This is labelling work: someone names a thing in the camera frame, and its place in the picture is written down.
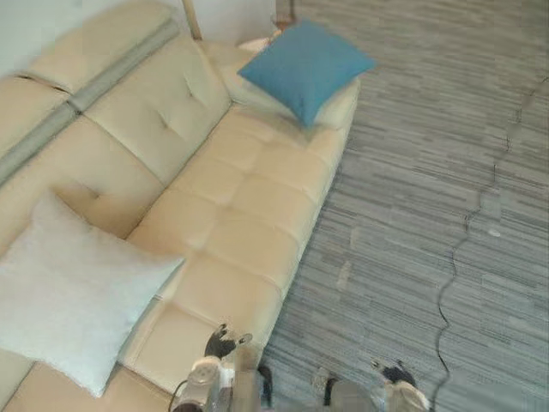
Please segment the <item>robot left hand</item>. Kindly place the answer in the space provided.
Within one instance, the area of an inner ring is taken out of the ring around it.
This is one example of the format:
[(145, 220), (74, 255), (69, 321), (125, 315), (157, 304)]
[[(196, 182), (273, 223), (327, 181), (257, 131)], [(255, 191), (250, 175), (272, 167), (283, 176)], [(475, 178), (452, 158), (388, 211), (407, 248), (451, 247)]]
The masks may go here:
[(220, 324), (209, 337), (204, 349), (204, 356), (213, 356), (223, 359), (235, 350), (236, 347), (249, 343), (253, 339), (251, 333), (245, 333), (236, 338), (229, 337), (227, 324)]

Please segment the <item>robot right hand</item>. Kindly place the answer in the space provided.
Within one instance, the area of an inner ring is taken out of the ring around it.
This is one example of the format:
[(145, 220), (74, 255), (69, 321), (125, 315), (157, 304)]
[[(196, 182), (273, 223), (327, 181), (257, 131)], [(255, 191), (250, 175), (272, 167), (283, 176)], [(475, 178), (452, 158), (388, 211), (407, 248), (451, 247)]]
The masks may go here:
[(397, 360), (394, 366), (385, 366), (380, 360), (373, 359), (371, 367), (380, 373), (386, 380), (392, 384), (405, 382), (412, 387), (416, 387), (416, 381), (413, 375), (404, 367), (401, 360)]

